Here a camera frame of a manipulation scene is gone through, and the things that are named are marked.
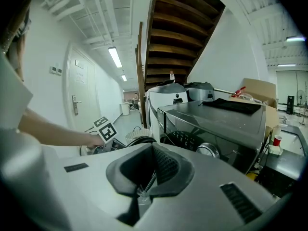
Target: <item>person's arm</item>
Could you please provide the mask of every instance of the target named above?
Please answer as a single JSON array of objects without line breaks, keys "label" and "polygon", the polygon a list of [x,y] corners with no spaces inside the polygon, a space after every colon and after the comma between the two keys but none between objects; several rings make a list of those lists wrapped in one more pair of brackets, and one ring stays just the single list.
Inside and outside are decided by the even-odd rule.
[{"label": "person's arm", "polygon": [[35,137],[41,144],[46,145],[86,145],[91,148],[104,144],[99,135],[66,129],[49,122],[30,109],[24,113],[18,128]]}]

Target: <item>black cloth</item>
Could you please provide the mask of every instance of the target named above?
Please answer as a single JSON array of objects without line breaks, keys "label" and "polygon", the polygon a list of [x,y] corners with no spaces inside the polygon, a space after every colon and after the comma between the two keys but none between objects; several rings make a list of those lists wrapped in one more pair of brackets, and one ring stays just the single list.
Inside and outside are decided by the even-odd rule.
[{"label": "black cloth", "polygon": [[219,109],[232,110],[248,115],[253,114],[261,107],[260,104],[233,102],[224,100],[222,98],[218,98],[212,102],[202,102],[202,104]]}]

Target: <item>bottle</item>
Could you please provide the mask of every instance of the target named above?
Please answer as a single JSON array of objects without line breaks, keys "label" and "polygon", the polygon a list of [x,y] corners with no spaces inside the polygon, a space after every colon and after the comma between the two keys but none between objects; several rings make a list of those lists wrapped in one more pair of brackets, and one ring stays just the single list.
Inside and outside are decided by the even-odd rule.
[{"label": "bottle", "polygon": [[175,78],[174,78],[174,74],[173,74],[173,71],[170,71],[170,79],[172,79],[172,80],[173,80],[173,82],[174,82],[174,80],[175,80]]}]

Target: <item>hand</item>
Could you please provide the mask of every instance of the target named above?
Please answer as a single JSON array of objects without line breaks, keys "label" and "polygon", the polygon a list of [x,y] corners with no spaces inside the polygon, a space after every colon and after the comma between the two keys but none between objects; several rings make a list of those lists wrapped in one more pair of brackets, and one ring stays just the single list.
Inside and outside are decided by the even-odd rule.
[{"label": "hand", "polygon": [[90,149],[94,149],[97,146],[105,145],[104,141],[98,134],[90,134],[90,142],[87,144],[87,147]]}]

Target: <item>wooden staircase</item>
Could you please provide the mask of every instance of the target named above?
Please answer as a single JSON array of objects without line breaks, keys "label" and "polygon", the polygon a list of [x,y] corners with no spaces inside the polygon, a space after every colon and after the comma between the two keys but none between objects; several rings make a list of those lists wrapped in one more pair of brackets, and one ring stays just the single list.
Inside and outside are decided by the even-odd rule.
[{"label": "wooden staircase", "polygon": [[220,0],[152,0],[144,88],[170,79],[184,83],[220,19]]}]

